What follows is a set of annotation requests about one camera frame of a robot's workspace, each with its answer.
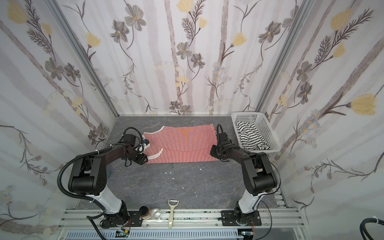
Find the red white striped tank top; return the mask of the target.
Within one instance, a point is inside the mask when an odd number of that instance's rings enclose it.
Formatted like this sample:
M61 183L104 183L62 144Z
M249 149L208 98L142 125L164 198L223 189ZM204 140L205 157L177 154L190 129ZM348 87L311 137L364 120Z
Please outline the red white striped tank top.
M149 145L144 151L149 164L215 162L210 155L217 144L213 124L194 127L167 127L153 133L143 133Z

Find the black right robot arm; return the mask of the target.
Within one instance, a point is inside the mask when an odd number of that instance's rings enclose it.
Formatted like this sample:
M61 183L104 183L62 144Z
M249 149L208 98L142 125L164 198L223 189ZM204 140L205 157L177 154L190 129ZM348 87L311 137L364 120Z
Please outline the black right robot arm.
M257 210L262 198L278 186L278 178L265 153L252 153L235 145L213 145L210 155L221 161L234 160L242 167L245 192L237 201L231 216L223 214L223 225L258 225Z

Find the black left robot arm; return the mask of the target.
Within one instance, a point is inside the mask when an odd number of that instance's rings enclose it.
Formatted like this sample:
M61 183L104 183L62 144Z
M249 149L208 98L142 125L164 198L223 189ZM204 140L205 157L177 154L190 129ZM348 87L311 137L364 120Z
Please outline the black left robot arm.
M138 165L148 162L148 156L142 148L135 149L130 144L110 146L77 156L72 162L68 191L71 195L96 204L103 211L102 228L122 227L131 220L124 201L117 198L107 185L107 165L119 159Z

